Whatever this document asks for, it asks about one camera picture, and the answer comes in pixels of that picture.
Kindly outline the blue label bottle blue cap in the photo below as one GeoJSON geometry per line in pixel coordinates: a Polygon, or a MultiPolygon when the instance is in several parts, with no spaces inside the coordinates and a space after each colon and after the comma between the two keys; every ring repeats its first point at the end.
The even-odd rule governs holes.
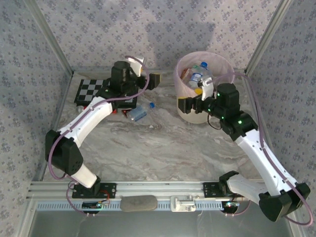
{"type": "Polygon", "coordinates": [[[188,85],[195,89],[198,88],[198,82],[200,81],[202,76],[212,76],[212,72],[208,68],[208,64],[206,62],[199,63],[200,69],[198,71],[191,69],[191,78],[188,82],[188,85]]]}

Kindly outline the white bin with pink liner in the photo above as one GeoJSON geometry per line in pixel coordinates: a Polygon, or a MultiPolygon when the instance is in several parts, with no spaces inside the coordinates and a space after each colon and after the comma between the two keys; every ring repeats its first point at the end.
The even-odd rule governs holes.
{"type": "MultiPolygon", "coordinates": [[[[182,58],[180,58],[174,68],[173,78],[176,91],[176,107],[177,112],[182,119],[187,122],[200,124],[207,122],[207,113],[202,112],[200,114],[184,114],[178,109],[178,98],[187,98],[197,96],[194,92],[194,89],[188,85],[191,72],[184,78],[181,79],[181,74],[184,69],[190,69],[194,64],[200,62],[206,62],[208,64],[209,70],[212,72],[214,78],[217,78],[221,75],[234,73],[233,66],[229,63],[227,59],[222,57],[219,54],[208,52],[208,51],[197,51],[189,53],[182,58]]],[[[234,83],[235,76],[226,76],[223,77],[220,81],[214,83],[214,91],[217,88],[217,85],[220,83],[234,83]]]]}

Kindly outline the crushed pale blue bottle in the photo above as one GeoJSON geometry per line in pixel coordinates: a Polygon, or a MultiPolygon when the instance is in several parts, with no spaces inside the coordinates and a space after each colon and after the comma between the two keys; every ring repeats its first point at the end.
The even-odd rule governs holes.
{"type": "Polygon", "coordinates": [[[128,118],[137,122],[147,116],[156,107],[154,102],[150,102],[146,105],[139,105],[127,113],[128,118]]]}

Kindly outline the black and white chessboard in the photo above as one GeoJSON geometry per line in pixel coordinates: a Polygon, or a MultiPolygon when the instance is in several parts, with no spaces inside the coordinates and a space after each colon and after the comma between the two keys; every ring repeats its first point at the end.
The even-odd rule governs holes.
{"type": "MultiPolygon", "coordinates": [[[[96,93],[104,86],[109,84],[108,80],[103,79],[82,79],[74,99],[77,106],[87,107],[96,93]]],[[[137,97],[127,101],[121,101],[119,109],[134,109],[137,106],[137,97]]]]}

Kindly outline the white plastic latch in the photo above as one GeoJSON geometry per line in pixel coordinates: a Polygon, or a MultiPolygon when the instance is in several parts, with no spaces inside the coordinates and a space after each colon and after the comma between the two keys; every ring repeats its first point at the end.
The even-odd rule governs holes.
{"type": "Polygon", "coordinates": [[[194,212],[196,203],[192,195],[171,196],[170,208],[172,212],[194,212]]]}

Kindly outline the grey stone pad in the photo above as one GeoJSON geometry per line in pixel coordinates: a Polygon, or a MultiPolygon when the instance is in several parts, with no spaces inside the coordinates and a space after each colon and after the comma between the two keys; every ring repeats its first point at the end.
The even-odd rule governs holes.
{"type": "Polygon", "coordinates": [[[122,197],[120,208],[123,212],[152,211],[158,206],[158,200],[153,195],[122,197]]]}

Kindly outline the grey metal panel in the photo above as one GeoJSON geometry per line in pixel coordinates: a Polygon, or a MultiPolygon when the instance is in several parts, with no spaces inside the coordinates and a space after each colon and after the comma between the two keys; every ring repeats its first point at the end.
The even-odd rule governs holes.
{"type": "Polygon", "coordinates": [[[255,208],[237,217],[221,212],[110,211],[85,217],[74,211],[39,211],[28,237],[293,237],[286,221],[270,222],[255,208]]]}

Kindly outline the aluminium side rail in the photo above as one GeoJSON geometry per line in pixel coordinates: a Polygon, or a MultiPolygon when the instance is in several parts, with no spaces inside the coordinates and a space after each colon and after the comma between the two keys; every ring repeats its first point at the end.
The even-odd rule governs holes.
{"type": "MultiPolygon", "coordinates": [[[[254,116],[254,120],[256,121],[256,123],[258,124],[258,113],[257,113],[257,107],[256,107],[256,103],[255,103],[255,99],[253,96],[253,90],[252,90],[252,85],[248,82],[247,79],[242,79],[243,80],[243,86],[245,88],[245,92],[248,95],[248,101],[249,101],[249,105],[251,105],[251,115],[254,116]]],[[[265,124],[263,122],[263,117],[262,117],[262,113],[261,111],[259,111],[259,118],[262,120],[262,128],[264,130],[263,134],[264,137],[267,141],[267,143],[269,144],[269,146],[271,146],[271,140],[269,138],[268,132],[266,130],[265,124]]],[[[290,213],[289,215],[290,219],[293,219],[297,222],[303,222],[304,218],[306,217],[305,215],[305,208],[302,207],[292,213],[290,213]]],[[[306,232],[305,232],[305,227],[300,226],[300,225],[296,225],[292,222],[288,221],[288,227],[290,229],[291,232],[291,236],[292,237],[307,237],[306,236],[306,232]]]]}
{"type": "Polygon", "coordinates": [[[66,98],[67,98],[67,94],[69,92],[69,88],[70,88],[70,85],[71,85],[71,81],[72,81],[72,78],[74,76],[74,70],[71,71],[70,73],[70,76],[67,80],[67,84],[66,86],[64,86],[63,88],[63,94],[62,94],[62,97],[61,97],[61,100],[59,101],[58,105],[57,105],[57,109],[56,109],[56,114],[54,115],[53,119],[52,119],[52,123],[50,125],[50,127],[45,131],[44,133],[44,137],[43,137],[43,147],[42,147],[42,150],[41,150],[41,154],[40,154],[40,157],[39,157],[39,163],[35,169],[35,175],[32,179],[32,181],[42,181],[43,180],[43,177],[44,177],[44,174],[45,174],[45,170],[46,170],[46,166],[47,166],[47,161],[46,161],[46,154],[45,154],[45,136],[46,136],[46,133],[49,131],[49,130],[56,130],[58,128],[58,124],[59,124],[59,121],[60,121],[60,118],[61,118],[61,115],[62,115],[62,111],[64,109],[64,105],[65,105],[65,101],[66,101],[66,98]]]}

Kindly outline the aluminium frame post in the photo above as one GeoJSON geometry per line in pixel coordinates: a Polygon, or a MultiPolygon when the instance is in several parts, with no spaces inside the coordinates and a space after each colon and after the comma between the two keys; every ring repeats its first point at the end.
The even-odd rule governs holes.
{"type": "Polygon", "coordinates": [[[41,32],[43,33],[47,43],[49,44],[50,48],[56,55],[59,63],[61,64],[62,68],[65,70],[67,75],[70,77],[73,76],[74,70],[72,69],[70,63],[68,62],[66,55],[64,54],[62,48],[60,47],[57,38],[54,36],[53,31],[51,30],[45,16],[43,15],[41,9],[39,8],[37,2],[35,0],[23,0],[25,5],[27,6],[28,10],[34,17],[38,27],[40,28],[41,32]]]}
{"type": "Polygon", "coordinates": [[[264,33],[261,36],[261,39],[255,48],[244,72],[247,76],[250,76],[261,60],[264,52],[269,46],[274,34],[282,23],[288,9],[291,7],[294,0],[280,0],[277,8],[275,9],[269,24],[267,25],[264,33]]]}

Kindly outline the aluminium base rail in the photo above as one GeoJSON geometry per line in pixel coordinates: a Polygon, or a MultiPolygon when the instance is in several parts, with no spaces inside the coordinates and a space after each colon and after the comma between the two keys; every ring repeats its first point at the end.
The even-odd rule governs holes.
{"type": "MultiPolygon", "coordinates": [[[[68,181],[39,181],[32,182],[26,199],[28,200],[65,200],[66,190],[70,186],[68,181]]],[[[192,195],[194,199],[206,200],[248,200],[255,201],[256,194],[265,193],[267,188],[260,180],[251,180],[250,184],[241,184],[239,190],[232,189],[234,197],[205,198],[202,181],[107,181],[116,183],[116,197],[111,200],[120,200],[122,197],[153,195],[158,200],[169,200],[171,196],[192,195]]],[[[69,197],[73,200],[103,200],[72,198],[73,188],[69,197]]]]}

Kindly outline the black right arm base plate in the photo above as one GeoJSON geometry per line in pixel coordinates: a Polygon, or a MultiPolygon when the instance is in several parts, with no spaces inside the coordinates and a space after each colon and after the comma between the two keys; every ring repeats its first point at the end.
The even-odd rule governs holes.
{"type": "Polygon", "coordinates": [[[235,196],[223,182],[204,182],[203,193],[205,198],[231,198],[235,196]]]}

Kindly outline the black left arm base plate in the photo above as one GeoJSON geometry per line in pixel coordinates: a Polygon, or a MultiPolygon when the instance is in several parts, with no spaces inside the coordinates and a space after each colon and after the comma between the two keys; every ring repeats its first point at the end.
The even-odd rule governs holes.
{"type": "Polygon", "coordinates": [[[107,199],[115,198],[117,191],[116,183],[98,183],[88,189],[81,184],[73,187],[72,198],[81,199],[107,199]]]}

